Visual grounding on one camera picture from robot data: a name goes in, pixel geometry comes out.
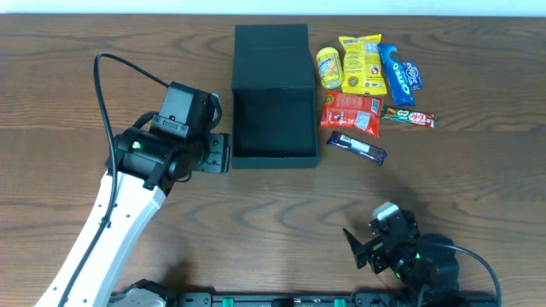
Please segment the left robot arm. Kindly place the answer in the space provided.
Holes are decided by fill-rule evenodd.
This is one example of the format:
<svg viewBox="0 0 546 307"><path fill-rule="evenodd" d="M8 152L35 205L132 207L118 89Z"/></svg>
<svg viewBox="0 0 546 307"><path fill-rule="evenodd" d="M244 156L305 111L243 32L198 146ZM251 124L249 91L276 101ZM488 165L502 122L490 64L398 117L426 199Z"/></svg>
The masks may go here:
<svg viewBox="0 0 546 307"><path fill-rule="evenodd" d="M105 306L126 261L177 182L193 172L225 173L229 140L214 128L219 97L172 82L158 112L143 114L114 138L116 155L72 250L40 306Z"/></svg>

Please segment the red snack bag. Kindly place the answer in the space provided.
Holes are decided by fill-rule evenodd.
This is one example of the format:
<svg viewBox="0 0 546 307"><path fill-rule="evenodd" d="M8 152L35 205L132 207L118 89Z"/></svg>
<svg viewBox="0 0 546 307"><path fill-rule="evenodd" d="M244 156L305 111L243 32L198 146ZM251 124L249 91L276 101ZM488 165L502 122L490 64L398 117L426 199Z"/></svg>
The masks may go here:
<svg viewBox="0 0 546 307"><path fill-rule="evenodd" d="M328 90L322 107L320 127L361 130L380 136L383 99Z"/></svg>

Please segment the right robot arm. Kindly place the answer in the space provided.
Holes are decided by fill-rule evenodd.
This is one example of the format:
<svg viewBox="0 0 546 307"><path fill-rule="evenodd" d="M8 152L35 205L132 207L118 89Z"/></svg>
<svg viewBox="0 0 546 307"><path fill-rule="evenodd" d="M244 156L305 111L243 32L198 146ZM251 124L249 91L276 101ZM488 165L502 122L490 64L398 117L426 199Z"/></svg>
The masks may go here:
<svg viewBox="0 0 546 307"><path fill-rule="evenodd" d="M390 270L404 287L392 306L446 306L458 300L459 264L453 241L443 235L422 235L415 214L393 203L372 213L373 238L362 243L348 229L344 235L358 269L369 266L378 275Z"/></svg>

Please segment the blue Oreo cookie pack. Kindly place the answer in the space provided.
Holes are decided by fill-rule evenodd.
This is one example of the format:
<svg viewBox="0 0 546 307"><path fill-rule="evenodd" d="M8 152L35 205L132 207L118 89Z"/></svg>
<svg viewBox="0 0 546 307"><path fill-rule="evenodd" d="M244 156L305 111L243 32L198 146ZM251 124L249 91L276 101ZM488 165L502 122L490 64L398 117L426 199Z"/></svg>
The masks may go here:
<svg viewBox="0 0 546 307"><path fill-rule="evenodd" d="M394 44L378 45L380 59L386 71L387 81L392 92L392 99L398 107L413 107L415 99L409 81L404 74L403 62Z"/></svg>

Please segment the black gift box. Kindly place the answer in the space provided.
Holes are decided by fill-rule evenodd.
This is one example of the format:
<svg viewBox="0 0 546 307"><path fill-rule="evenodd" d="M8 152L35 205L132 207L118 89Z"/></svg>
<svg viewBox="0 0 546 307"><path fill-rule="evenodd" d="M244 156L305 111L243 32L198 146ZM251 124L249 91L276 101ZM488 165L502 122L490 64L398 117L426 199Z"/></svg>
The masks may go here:
<svg viewBox="0 0 546 307"><path fill-rule="evenodd" d="M316 81L301 25L237 25L232 74L235 169L319 162Z"/></svg>

